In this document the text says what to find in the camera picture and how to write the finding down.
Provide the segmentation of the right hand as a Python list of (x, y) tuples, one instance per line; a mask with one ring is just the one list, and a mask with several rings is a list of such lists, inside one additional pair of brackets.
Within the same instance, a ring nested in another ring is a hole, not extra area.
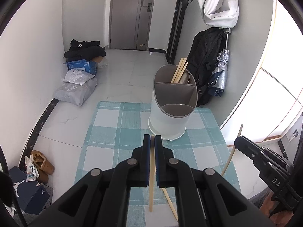
[(274, 208), (277, 207), (278, 202), (277, 201), (273, 201), (271, 198), (273, 196), (273, 192), (268, 193), (268, 195), (265, 197), (261, 207), (260, 207), (260, 211), (266, 216), (266, 217), (270, 217), (270, 213), (274, 210)]

